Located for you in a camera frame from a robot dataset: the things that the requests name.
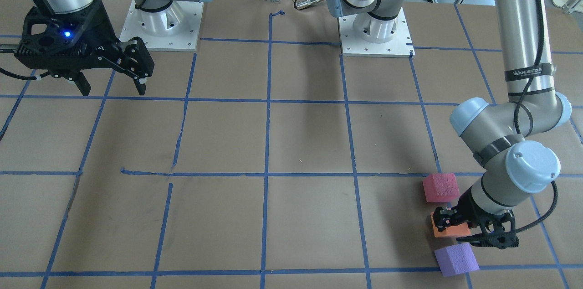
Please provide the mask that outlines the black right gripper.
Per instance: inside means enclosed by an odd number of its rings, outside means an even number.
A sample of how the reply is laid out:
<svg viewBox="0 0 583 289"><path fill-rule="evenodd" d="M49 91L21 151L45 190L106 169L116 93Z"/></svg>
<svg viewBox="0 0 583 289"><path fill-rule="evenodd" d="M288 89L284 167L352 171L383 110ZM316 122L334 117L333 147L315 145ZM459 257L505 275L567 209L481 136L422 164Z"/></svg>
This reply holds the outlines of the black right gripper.
<svg viewBox="0 0 583 289"><path fill-rule="evenodd" d="M142 38L122 42L115 35L102 0L82 10L58 14L48 0L33 0L15 57L31 69L46 69L71 79L82 96L92 89L81 72L110 67L133 79L140 96L146 93L154 62Z"/></svg>

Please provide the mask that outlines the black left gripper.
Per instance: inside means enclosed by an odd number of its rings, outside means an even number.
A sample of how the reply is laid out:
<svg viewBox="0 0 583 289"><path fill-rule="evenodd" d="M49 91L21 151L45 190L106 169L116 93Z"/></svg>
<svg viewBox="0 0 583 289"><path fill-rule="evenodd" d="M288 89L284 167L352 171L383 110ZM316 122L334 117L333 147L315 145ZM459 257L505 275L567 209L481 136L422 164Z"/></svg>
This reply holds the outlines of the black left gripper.
<svg viewBox="0 0 583 289"><path fill-rule="evenodd" d="M466 224L468 229L479 227L481 233L459 237L461 243L470 243L477 247L496 247L498 249L516 248L519 238L516 234L516 218L510 209L503 209L502 214L491 214L478 206L472 196L472 190L466 190L452 209L438 206L433 212L433 224L439 232L448 227Z"/></svg>

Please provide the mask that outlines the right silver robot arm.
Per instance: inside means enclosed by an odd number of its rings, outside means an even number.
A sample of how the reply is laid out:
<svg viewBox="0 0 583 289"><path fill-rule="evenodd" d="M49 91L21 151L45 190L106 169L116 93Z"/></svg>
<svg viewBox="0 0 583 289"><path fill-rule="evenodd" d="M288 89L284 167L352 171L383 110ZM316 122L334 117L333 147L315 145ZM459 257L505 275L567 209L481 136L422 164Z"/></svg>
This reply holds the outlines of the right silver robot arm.
<svg viewBox="0 0 583 289"><path fill-rule="evenodd" d="M212 0L31 0L17 44L2 44L36 75L1 73L21 81L63 78L83 96L91 90L83 71L110 68L129 77L140 96L154 72L150 49L195 50L198 14Z"/></svg>

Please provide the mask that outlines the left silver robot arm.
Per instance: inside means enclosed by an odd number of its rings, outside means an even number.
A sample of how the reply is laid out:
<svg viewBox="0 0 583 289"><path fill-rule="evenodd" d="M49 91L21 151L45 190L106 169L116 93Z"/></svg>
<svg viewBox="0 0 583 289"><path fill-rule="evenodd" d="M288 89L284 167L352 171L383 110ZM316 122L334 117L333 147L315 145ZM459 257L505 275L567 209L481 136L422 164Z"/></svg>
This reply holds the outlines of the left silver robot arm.
<svg viewBox="0 0 583 289"><path fill-rule="evenodd" d="M485 169L453 208L436 208L439 232L466 225L480 233L460 243L498 249L519 245L518 233L545 220L558 200L560 160L529 136L566 123L571 103L555 90L544 0L494 0L508 102L462 102L450 123Z"/></svg>

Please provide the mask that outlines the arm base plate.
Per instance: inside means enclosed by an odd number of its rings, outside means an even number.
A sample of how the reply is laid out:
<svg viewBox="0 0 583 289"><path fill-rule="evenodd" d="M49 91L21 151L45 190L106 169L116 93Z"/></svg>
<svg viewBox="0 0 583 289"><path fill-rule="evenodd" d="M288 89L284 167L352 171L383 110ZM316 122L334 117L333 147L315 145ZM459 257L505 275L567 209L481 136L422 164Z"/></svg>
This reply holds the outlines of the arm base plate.
<svg viewBox="0 0 583 289"><path fill-rule="evenodd" d="M204 5L174 1L166 10L148 13L132 0L119 39L141 37L150 52L196 52Z"/></svg>
<svg viewBox="0 0 583 289"><path fill-rule="evenodd" d="M342 54L352 57L412 58L416 56L403 9L395 19L381 21L368 13L338 19Z"/></svg>

